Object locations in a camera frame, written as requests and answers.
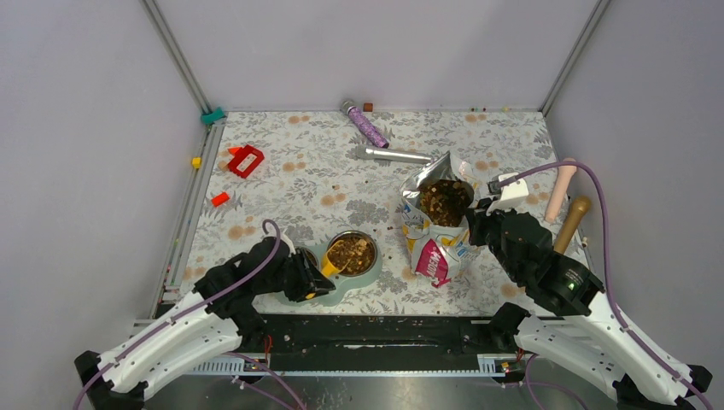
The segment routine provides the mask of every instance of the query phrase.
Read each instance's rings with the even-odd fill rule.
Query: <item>pink handle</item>
[[[565,158],[563,160],[575,161],[573,158]],[[556,186],[553,187],[551,200],[548,202],[548,208],[546,209],[546,222],[552,224],[558,217],[558,213],[561,211],[561,205],[563,205],[563,199],[565,198],[566,191],[568,190],[570,179],[577,170],[578,168],[572,165],[566,165],[558,168]]]

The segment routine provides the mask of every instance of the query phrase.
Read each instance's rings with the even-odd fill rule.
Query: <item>open food bag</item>
[[[470,164],[448,151],[400,187],[412,270],[431,278],[434,287],[450,282],[477,257],[464,213],[480,199],[481,184]]]

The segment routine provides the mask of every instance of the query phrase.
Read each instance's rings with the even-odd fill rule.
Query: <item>yellow scoop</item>
[[[332,275],[337,275],[337,273],[344,270],[347,265],[349,265],[349,261],[344,264],[344,266],[335,266],[329,258],[329,254],[337,245],[342,244],[341,241],[337,241],[334,245],[331,246],[331,248],[327,249],[326,252],[324,252],[324,256],[322,257],[322,274],[325,278],[328,278]]]

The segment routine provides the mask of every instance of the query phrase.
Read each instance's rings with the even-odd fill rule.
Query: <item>purple canister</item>
[[[387,148],[389,141],[367,120],[362,111],[354,105],[354,101],[347,100],[342,103],[342,112],[346,114],[350,120],[359,128],[359,131],[365,134],[372,145],[379,148]]]

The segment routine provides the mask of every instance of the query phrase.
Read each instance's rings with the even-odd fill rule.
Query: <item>floral mat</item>
[[[375,112],[368,118],[387,136],[391,149],[431,155],[452,151],[472,164],[482,180],[556,160],[540,113]],[[228,148],[251,144],[265,156],[248,179],[226,170]],[[258,296],[261,313],[492,315],[505,302],[539,314],[484,249],[460,277],[439,289],[411,271],[400,229],[402,181],[419,165],[359,160],[365,138],[340,112],[229,113],[196,228],[180,292],[193,287],[210,267],[259,242],[263,219],[275,220],[296,244],[327,243],[355,229],[370,233],[383,253],[382,275],[349,291],[334,307],[291,307],[274,296]],[[519,212],[530,212],[554,233],[563,222],[543,221],[556,172],[528,177],[530,195]],[[222,191],[231,199],[214,208]],[[578,235],[567,255],[586,263]]]

